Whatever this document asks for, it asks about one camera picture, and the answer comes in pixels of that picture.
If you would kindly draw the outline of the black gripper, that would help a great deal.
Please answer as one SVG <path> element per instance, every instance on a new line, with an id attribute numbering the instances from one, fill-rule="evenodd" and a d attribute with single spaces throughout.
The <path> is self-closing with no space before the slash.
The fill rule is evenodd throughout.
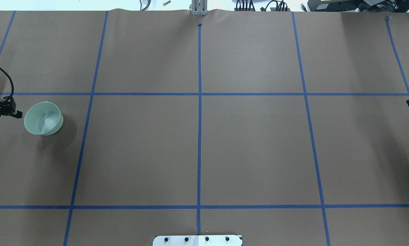
<path id="1" fill-rule="evenodd" d="M 23 117 L 23 112 L 16 110 L 16 104 L 12 96 L 0 98 L 0 117 L 11 116 L 16 119 Z"/>

